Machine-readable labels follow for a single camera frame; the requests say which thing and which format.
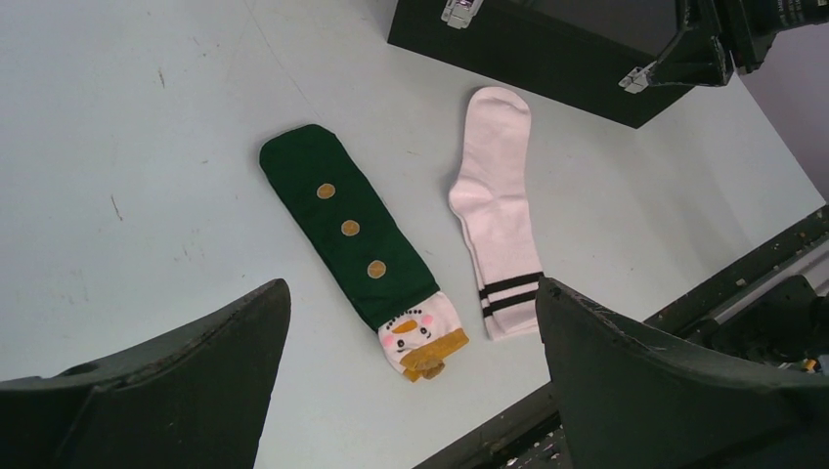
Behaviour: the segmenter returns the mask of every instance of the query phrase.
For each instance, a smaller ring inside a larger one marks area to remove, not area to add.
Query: green sock
[[[392,366],[412,381],[440,373],[468,342],[458,313],[336,136],[287,132],[259,164]]]

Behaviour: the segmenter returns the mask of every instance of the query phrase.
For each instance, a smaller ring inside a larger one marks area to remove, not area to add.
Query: sock
[[[458,313],[336,136],[287,132],[259,163],[386,359],[413,382],[437,376],[468,342]]]
[[[472,257],[472,265],[474,267],[473,270],[475,271],[475,282],[478,285],[478,293],[481,300],[481,310],[486,312],[489,311],[490,299],[484,293],[484,281],[481,279],[480,269],[478,268],[478,258],[475,254],[475,248],[472,245],[472,242],[469,240],[469,231],[466,229],[466,224],[460,216],[458,216],[458,218],[460,219],[460,227],[463,231],[463,240],[464,242],[466,242],[466,246],[469,248],[469,254]],[[501,329],[501,326],[498,324],[497,321],[495,321],[495,318],[492,316],[484,317],[484,326],[487,329],[487,334],[490,336],[492,340],[495,341],[503,340],[507,337],[512,337],[515,335],[538,332],[539,330],[537,323],[530,323],[526,327],[515,329],[510,334],[507,334],[503,331],[503,329]]]
[[[524,169],[530,110],[503,88],[469,104],[458,180],[450,206],[472,255],[484,321],[493,339],[538,330],[535,295],[543,275],[533,241]]]

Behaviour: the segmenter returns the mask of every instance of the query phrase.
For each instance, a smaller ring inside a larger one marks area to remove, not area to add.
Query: white sock
[[[466,247],[469,248],[469,254],[472,257],[472,265],[475,271],[475,282],[478,285],[478,293],[481,300],[481,310],[482,311],[489,311],[490,307],[490,299],[484,293],[484,281],[481,279],[480,269],[478,268],[478,257],[475,254],[475,247],[472,245],[472,241],[469,240],[469,231],[466,229],[466,223],[463,219],[458,215],[455,214],[460,219],[460,228],[463,231],[463,241],[466,242]],[[515,335],[522,335],[531,332],[538,332],[538,324],[537,323],[530,323],[524,328],[519,328],[512,331],[510,334],[507,334],[503,331],[501,326],[492,316],[485,316],[484,317],[484,326],[487,328],[487,334],[490,336],[490,339],[499,341],[505,339],[507,337],[512,337]]]
[[[450,191],[475,265],[493,339],[538,330],[542,275],[524,188],[530,110],[504,88],[484,88],[466,115],[463,160]]]

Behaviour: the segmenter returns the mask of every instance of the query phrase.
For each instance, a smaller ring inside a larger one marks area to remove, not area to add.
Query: black stripe
[[[543,276],[544,272],[536,272],[534,274],[527,274],[526,276],[508,278],[506,280],[499,280],[495,283],[490,283],[489,285],[484,285],[484,289],[480,291],[481,299],[483,300],[491,294],[498,293],[499,291],[504,291],[510,288],[515,288],[516,286],[522,286],[528,283],[532,283],[534,281],[539,281],[539,279]]]
[[[526,303],[528,301],[535,301],[538,292],[539,290],[538,288],[536,288],[533,291],[521,293],[520,295],[510,296],[509,298],[504,298],[502,300],[490,303],[490,306],[484,308],[484,318],[492,316],[495,311],[500,311],[509,308],[510,306],[520,305],[521,303]]]

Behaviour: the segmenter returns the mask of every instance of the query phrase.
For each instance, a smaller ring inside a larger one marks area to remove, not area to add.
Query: metal clasp
[[[634,68],[625,76],[625,78],[622,78],[622,81],[619,82],[619,86],[625,88],[625,91],[633,95],[642,92],[645,88],[650,86],[648,75],[650,75],[650,70],[655,64],[656,62],[653,62],[645,68],[642,68],[641,66]]]
[[[484,0],[447,0],[441,20],[455,29],[464,29],[472,22],[482,3]]]

